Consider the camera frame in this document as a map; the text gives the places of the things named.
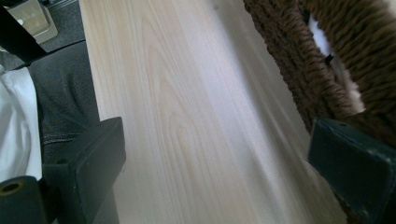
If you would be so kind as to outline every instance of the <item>wood grain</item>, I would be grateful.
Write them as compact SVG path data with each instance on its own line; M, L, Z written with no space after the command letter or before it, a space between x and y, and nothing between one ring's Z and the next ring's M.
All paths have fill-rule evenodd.
M345 223L240 0L80 0L121 223Z

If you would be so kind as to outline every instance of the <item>gray floor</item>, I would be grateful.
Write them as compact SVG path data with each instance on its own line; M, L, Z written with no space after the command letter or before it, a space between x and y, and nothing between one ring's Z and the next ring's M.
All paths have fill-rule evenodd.
M78 1L52 0L50 2L51 4L48 5L48 9L58 29L58 35L41 44L41 47L46 52L49 52L85 39ZM22 65L23 61L9 53L0 52L0 64L6 70L12 70Z

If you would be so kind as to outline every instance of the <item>person's leg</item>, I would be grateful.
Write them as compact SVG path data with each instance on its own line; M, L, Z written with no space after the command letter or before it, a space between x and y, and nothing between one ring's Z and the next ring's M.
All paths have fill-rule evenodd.
M29 67L35 83L43 162L99 121L85 42Z

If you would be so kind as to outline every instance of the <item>wooden table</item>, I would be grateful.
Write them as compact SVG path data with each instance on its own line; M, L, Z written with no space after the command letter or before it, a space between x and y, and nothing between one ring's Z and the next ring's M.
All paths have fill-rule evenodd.
M80 0L121 223L345 223L242 0Z

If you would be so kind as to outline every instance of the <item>dark brown wicker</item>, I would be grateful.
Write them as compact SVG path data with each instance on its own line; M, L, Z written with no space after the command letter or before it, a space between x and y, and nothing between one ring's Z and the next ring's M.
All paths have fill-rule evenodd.
M310 132L314 118L338 119L396 147L396 20L382 0L244 0ZM306 25L314 15L358 83L356 114ZM349 223L358 223L347 206Z

